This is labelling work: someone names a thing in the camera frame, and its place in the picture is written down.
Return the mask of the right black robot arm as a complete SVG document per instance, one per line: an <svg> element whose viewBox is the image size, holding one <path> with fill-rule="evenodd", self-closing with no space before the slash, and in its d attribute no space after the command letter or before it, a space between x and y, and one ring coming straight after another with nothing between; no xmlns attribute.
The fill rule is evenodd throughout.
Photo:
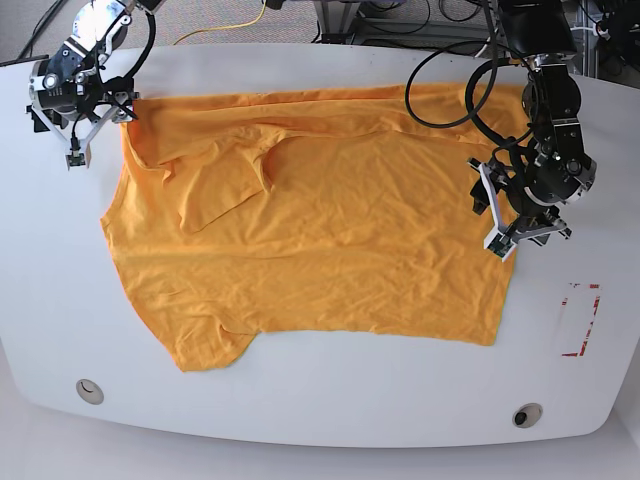
<svg viewBox="0 0 640 480"><path fill-rule="evenodd" d="M52 132L67 148L69 168L89 164L90 142L108 122L137 119L134 77L155 43L155 13L162 5L161 1L91 1L76 15L72 33L55 55L34 64L26 112L36 133ZM102 71L123 43L135 10L145 14L147 42L125 74L105 79Z"/></svg>

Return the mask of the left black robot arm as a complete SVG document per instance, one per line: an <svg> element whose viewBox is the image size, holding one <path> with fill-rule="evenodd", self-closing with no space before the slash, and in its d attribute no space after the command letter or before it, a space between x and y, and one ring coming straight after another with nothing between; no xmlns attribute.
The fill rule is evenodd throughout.
<svg viewBox="0 0 640 480"><path fill-rule="evenodd" d="M473 211L491 213L493 227L484 247L506 259L523 241L539 246L553 233L572 234L560 206L583 197L593 186L597 163L585 151L578 114L581 92L569 74L566 59L577 52L571 29L558 1L484 1L489 29L485 46L491 57L469 77L463 117L470 121L509 161L497 157L468 161L479 179L470 191ZM520 137L504 137L480 117L499 69L521 65L528 82L522 106L528 118Z"/></svg>

